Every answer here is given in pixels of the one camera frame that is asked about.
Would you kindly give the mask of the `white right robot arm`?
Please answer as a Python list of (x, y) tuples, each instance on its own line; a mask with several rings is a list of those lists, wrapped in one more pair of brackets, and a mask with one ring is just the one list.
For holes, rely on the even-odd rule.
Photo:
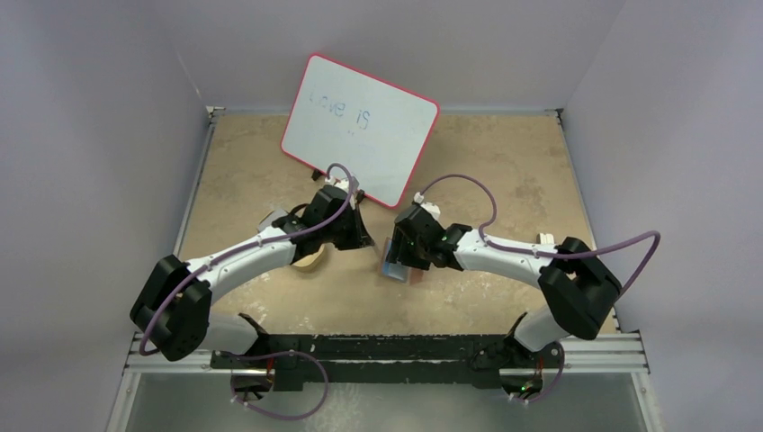
[(429, 208), (416, 203), (395, 219), (385, 260), (424, 271), (435, 266), (490, 273), (538, 289), (544, 306), (520, 318), (505, 343), (507, 359), (518, 366), (529, 365), (559, 339), (595, 339), (623, 290), (578, 238), (567, 237), (560, 245), (482, 238), (469, 225), (443, 227)]

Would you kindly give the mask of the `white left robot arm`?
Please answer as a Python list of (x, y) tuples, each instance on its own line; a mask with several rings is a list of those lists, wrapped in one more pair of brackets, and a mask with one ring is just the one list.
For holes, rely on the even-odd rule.
[(311, 202), (293, 212), (273, 213), (253, 238), (187, 261), (161, 258), (151, 271), (130, 319), (142, 331), (139, 353), (181, 360), (198, 349), (230, 352), (245, 367), (268, 356), (265, 331), (246, 314), (213, 317), (212, 305), (240, 285), (317, 254), (373, 245), (355, 202), (354, 182), (323, 185)]

